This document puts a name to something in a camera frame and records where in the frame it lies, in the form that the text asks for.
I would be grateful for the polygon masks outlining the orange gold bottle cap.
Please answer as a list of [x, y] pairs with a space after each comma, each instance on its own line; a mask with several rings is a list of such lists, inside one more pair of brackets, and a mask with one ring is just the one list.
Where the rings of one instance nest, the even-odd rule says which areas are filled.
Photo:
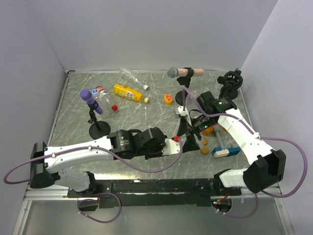
[[202, 154], [208, 154], [208, 152], [209, 152], [209, 149], [207, 147], [201, 148], [201, 153]]

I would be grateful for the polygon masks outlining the orange bottle red cap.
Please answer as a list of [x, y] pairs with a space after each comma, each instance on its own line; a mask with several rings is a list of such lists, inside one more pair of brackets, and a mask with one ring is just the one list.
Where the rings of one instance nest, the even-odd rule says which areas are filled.
[[210, 126], [208, 128], [206, 128], [205, 130], [201, 131], [201, 134], [204, 136], [210, 136], [212, 133], [214, 133], [214, 127]]

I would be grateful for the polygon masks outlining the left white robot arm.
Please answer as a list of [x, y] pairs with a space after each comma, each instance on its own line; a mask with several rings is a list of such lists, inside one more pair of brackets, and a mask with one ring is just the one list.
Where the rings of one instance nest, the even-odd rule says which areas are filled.
[[179, 153], [180, 146], [157, 127], [145, 131], [118, 130], [107, 136], [68, 146], [35, 144], [30, 168], [30, 187], [47, 188], [54, 184], [71, 188], [90, 197], [96, 193], [94, 175], [78, 172], [75, 165], [103, 160], [146, 159]]

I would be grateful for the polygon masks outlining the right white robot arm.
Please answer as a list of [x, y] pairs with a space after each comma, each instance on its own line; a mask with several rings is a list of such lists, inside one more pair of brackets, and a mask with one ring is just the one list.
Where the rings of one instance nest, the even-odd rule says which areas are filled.
[[226, 169], [215, 174], [213, 188], [217, 194], [224, 195], [230, 188], [241, 187], [258, 193], [283, 179], [286, 154], [281, 149], [274, 150], [262, 140], [230, 98], [215, 99], [211, 92], [205, 92], [195, 103], [201, 113], [197, 118], [191, 118], [184, 106], [176, 108], [180, 117], [177, 135], [187, 136], [184, 152], [198, 150], [200, 147], [195, 137], [199, 137], [206, 128], [218, 124], [234, 139], [249, 163], [248, 168]]

